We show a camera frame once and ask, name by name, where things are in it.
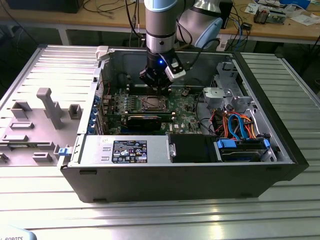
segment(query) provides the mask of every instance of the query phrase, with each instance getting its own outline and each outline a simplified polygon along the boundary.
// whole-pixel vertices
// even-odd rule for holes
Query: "motherboard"
[[[105,134],[201,134],[195,98],[189,88],[172,88],[165,95],[149,89],[118,89],[103,97]]]

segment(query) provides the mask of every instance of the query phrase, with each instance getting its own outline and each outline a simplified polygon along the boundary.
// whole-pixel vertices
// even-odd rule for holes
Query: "blue cable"
[[[246,131],[245,131],[245,125],[244,125],[244,122],[242,121],[242,118],[239,116],[239,115],[236,115],[236,114],[232,114],[229,119],[228,119],[228,128],[229,128],[229,132],[237,139],[237,140],[240,140],[240,137],[238,137],[237,134],[234,133],[234,131],[232,130],[232,126],[231,126],[231,119],[233,117],[237,117],[238,120],[239,120],[239,125],[240,125],[240,131],[241,131],[241,135],[244,139],[247,139],[249,138]]]
[[[236,50],[239,48],[240,43],[242,42],[242,41],[241,41],[242,29],[241,29],[240,23],[239,23],[237,20],[235,20],[234,18],[231,18],[231,19],[232,19],[236,24],[238,24],[239,31],[240,31],[239,40],[238,40],[238,43],[237,43],[236,46],[235,46],[235,51],[236,51]]]

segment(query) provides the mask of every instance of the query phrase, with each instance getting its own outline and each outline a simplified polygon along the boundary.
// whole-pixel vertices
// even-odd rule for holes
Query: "computer case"
[[[219,8],[221,10],[221,18],[223,20],[222,29],[225,29],[229,20],[229,15],[233,6],[232,0],[221,0]]]
[[[84,0],[7,0],[11,9],[76,14]]]

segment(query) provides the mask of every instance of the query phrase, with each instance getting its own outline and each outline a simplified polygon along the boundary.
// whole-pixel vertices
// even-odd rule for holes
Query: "circuit board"
[[[183,88],[173,88],[167,96],[155,96],[133,95],[119,89],[112,96],[112,102],[104,112],[108,134],[129,134],[126,119],[141,115],[161,119],[160,130],[152,132],[153,135],[201,134],[195,115],[195,95],[182,96],[183,91]]]

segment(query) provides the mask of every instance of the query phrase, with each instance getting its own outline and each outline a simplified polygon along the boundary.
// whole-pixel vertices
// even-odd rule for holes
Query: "power supply label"
[[[147,141],[114,141],[112,162],[114,164],[145,164],[147,158]]]

